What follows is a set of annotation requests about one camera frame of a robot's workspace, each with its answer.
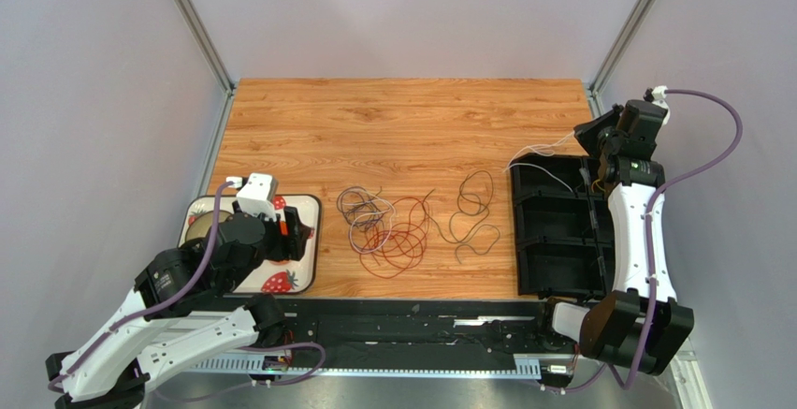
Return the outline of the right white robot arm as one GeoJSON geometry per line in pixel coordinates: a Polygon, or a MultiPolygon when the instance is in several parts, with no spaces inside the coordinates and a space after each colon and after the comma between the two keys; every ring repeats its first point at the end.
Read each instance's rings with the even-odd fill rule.
{"type": "Polygon", "coordinates": [[[659,375],[694,327],[694,313],[677,301],[664,253],[661,216],[665,175],[653,161],[669,120],[664,100],[632,99],[574,129],[599,161],[615,235],[613,288],[592,308],[550,305],[551,330],[580,352],[629,372],[659,375]]]}

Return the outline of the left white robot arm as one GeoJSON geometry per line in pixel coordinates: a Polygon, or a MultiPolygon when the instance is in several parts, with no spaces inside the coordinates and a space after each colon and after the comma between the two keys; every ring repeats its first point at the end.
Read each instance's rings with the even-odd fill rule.
{"type": "Polygon", "coordinates": [[[275,297],[296,282],[293,270],[218,319],[176,338],[161,336],[235,291],[267,263],[304,262],[314,254],[318,215],[305,221],[286,206],[267,216],[235,208],[190,221],[184,242],[137,276],[120,308],[83,347],[46,360],[57,408],[135,408],[173,376],[238,348],[278,347],[287,338],[275,297]]]}

